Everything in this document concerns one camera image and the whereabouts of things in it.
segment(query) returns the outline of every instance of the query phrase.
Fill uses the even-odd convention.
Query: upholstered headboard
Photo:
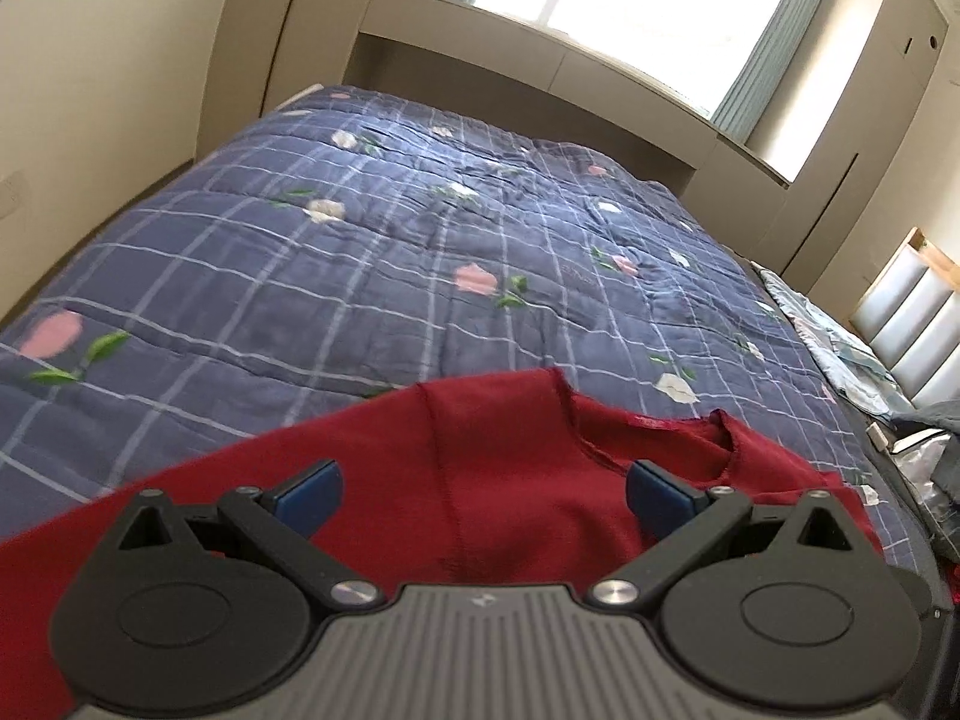
[[[915,228],[851,324],[919,407],[960,396],[960,266]]]

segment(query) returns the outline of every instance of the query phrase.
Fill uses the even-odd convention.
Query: red cloth
[[[953,604],[960,605],[960,565],[948,563],[946,560],[940,562],[944,567],[944,576],[947,577],[947,586],[950,588]]]
[[[720,410],[645,418],[573,394],[558,370],[440,380],[227,447],[0,545],[0,717],[55,720],[72,706],[47,652],[47,621],[131,495],[157,487],[181,504],[212,502],[325,458],[342,467],[344,504],[313,541],[389,592],[405,581],[583,589],[642,550],[624,502],[638,458],[758,503],[830,488],[880,550],[837,474]]]

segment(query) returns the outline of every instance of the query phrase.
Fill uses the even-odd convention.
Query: blue gripper pad
[[[627,506],[640,522],[640,530],[658,541],[708,505],[707,493],[691,488],[649,460],[634,461],[627,472]]]
[[[339,509],[343,498],[340,467],[324,460],[263,493],[260,504],[288,528],[310,538]]]

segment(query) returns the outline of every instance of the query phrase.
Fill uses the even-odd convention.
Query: blue plaid comforter
[[[648,415],[727,410],[861,485],[915,567],[803,343],[669,191],[349,87],[124,213],[0,334],[0,536],[386,389],[541,365]]]

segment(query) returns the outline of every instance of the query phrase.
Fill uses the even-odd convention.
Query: beige wall
[[[867,286],[918,226],[960,261],[960,29],[947,33],[923,102],[853,230],[810,293],[846,319]]]
[[[80,238],[193,157],[224,0],[0,0],[0,316]]]

